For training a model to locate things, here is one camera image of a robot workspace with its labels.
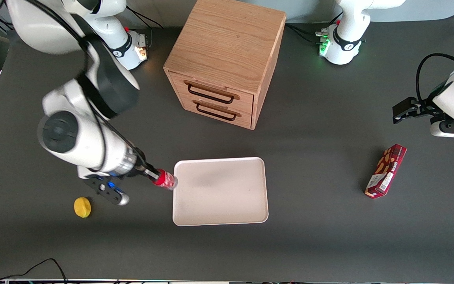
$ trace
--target black cable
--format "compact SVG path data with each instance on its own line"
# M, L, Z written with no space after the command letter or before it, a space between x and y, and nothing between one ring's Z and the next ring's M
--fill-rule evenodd
M307 42L313 43L313 44L317 43L317 41L313 41L313 40L310 40L310 39L308 39L308 38L305 38L305 36L303 36L298 30L293 29L293 28L292 28L292 27L293 27L292 25L285 25L285 26L288 27L290 30L294 31L294 32L295 32L299 37L301 37L303 40L306 40Z
M337 18L339 18L340 15L342 15L342 12L339 13L339 15L335 16L335 18L333 18L332 20L330 20L330 22L328 22L328 24L331 25L335 20L337 20Z
M425 56L422 59L422 61L420 62L420 65L418 65L418 69L416 70L416 96L418 97L418 102L420 103L421 108L423 109L421 112L427 113L430 115L432 115L432 114L428 111L427 107L425 106L425 104L423 102L423 99L421 98L421 94L420 94L420 72L421 72L421 68L423 67L423 64L425 63L425 61L427 61L427 59L429 59L430 57L433 57L433 56L440 56L440 57L444 57L444 58L454 61L454 56L451 56L448 54L443 54L443 53L432 53L432 54Z
M157 23L156 21L152 20L151 18L148 18L147 16L145 16L145 15L143 15L143 14L140 14L140 13L138 13L137 11L134 11L134 10L131 9L129 6L126 6L126 8L127 8L129 11L133 12L134 14L140 15L141 17L147 19L148 21L154 22L155 24L159 25L159 27L160 27L161 29L164 29L164 27L163 27L161 24Z
M29 268L29 269L28 269L25 273L23 273L23 274L15 274L15 275L8 275L8 276L6 276L6 277L1 277L1 278L0 278L0 281L1 281L1 280L4 280L4 279L8 279L8 278L22 277L22 276L26 275L27 273L29 273L29 272L30 272L31 270L33 270L34 268L36 268L37 266L40 266L40 264L42 264L42 263L44 263L44 262L46 262L46 261L48 261L48 260L54 261L54 263L56 264L57 268L61 271L61 275L62 275L62 277L63 277L64 282L66 282L66 276L65 276L65 274L64 274L63 269L62 269L61 266L58 264L58 262L57 262L55 259L53 259L53 258L47 258L47 259L43 260L42 262L40 262L40 263L38 263L38 264L35 264L34 266L32 266L31 268Z
M303 29L301 29L301 28L299 28L299 27L296 27L296 26L294 26L294 25L292 25L292 24L285 24L285 26L289 27L290 29L297 30L297 31L299 31L299 32L301 32L301 33L303 33L303 34L309 34L309 35L311 35L311 36L314 36L314 35L315 35L315 34L312 33L312 32L305 31L305 30L303 30Z
M0 2L0 9L1 9L1 7L3 6L3 4L6 5L6 0L2 0L2 1ZM8 27L9 29L13 30L13 24L12 24L12 23L3 20L1 17L0 17L0 22L2 22L3 24L7 25L7 27Z
M134 13L134 16L137 16L138 19L140 19L150 30L153 29L152 26L150 26L147 22L145 22L145 20L143 20L140 16L138 16L136 13Z

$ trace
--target white tray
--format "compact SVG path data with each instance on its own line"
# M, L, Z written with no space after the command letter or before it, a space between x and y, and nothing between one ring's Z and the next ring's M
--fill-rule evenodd
M178 226L263 223L269 216L260 158L180 161L175 176L173 222Z

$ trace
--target white wall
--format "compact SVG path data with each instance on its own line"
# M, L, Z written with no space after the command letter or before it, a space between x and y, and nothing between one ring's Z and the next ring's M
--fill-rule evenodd
M279 9L287 13L289 23L329 21L341 10L335 0L241 0L256 5ZM127 0L132 9L154 19L164 26L182 26L196 0ZM438 20L454 15L454 0L406 0L393 9L369 10L373 22ZM142 28L130 11L119 15L124 25Z

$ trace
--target drawer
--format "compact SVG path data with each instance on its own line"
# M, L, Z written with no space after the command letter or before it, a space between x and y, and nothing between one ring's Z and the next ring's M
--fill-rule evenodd
M216 88L207 83L199 82L191 77L175 72L169 72L175 90L184 99L196 100L201 103L213 104L222 109L238 113L245 113L251 117L253 109L253 95L231 90L229 88Z
M229 109L225 106L200 101L192 97L181 97L181 102L183 108L188 111L251 129L251 113Z

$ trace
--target wooden cabinet top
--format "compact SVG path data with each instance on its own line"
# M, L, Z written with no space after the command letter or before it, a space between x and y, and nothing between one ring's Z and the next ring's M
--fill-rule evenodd
M285 19L236 0L197 0L164 68L258 94Z

